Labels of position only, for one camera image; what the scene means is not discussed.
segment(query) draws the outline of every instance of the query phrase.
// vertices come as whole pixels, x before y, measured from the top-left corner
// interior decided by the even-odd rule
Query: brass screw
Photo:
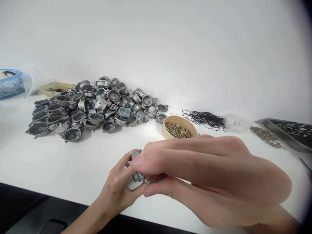
[[[174,138],[190,138],[191,133],[185,128],[171,122],[165,123],[165,127],[171,136]]]

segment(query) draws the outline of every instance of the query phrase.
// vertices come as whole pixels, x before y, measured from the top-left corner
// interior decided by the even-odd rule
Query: fingernail
[[[140,167],[144,162],[144,155],[140,154],[139,156],[136,156],[133,160],[132,160],[132,166],[134,168]]]

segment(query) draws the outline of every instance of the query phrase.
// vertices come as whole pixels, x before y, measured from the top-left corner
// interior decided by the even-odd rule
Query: pile of carburetor bodies
[[[79,82],[58,96],[36,101],[27,134],[43,137],[55,131],[65,142],[81,139],[84,129],[101,125],[104,133],[112,133],[116,125],[134,127],[150,118],[163,124],[167,105],[157,105],[157,98],[137,88],[130,95],[127,86],[117,78],[103,76],[91,82]]]

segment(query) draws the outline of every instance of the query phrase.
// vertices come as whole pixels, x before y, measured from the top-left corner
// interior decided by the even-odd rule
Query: clear plastic bag
[[[250,129],[252,122],[246,117],[236,114],[226,114],[224,116],[224,126],[233,133],[243,133]]]

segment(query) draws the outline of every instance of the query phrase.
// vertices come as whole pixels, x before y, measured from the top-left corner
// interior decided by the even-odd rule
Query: pile of screws
[[[174,138],[190,138],[192,137],[191,133],[185,128],[171,122],[165,123],[165,127],[171,136]]]
[[[250,127],[250,129],[268,145],[274,148],[284,148],[282,144],[278,142],[279,138],[272,135],[270,131],[265,130],[263,128],[259,128],[259,127]]]
[[[65,142],[76,142],[84,129],[101,126],[104,133],[112,133],[116,125],[134,127],[150,118],[163,124],[168,105],[157,105],[157,101],[140,88],[131,95],[117,78],[85,80],[55,97],[36,101],[26,133],[37,138],[55,131]]]

